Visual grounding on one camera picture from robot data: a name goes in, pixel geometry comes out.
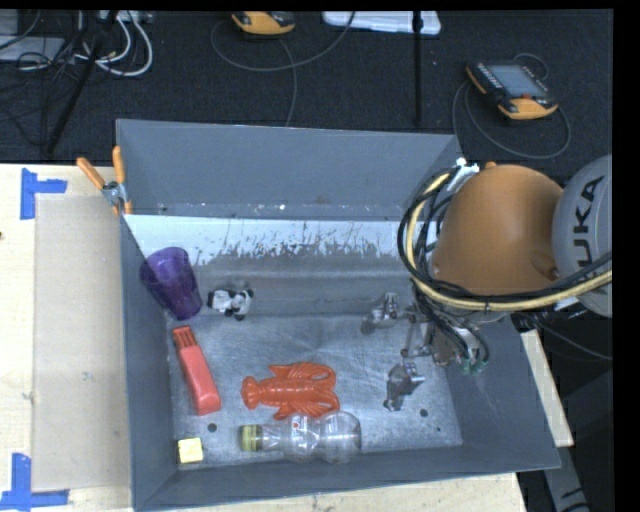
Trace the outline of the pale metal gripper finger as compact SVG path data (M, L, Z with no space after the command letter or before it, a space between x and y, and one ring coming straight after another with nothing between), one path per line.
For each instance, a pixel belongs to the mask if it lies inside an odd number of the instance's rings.
M371 335L378 329L393 327L400 319L398 302L397 293L385 293L380 302L363 316L360 332L363 335Z
M397 363L388 372L384 407L391 412L399 411L404 399L410 396L425 381L414 362Z

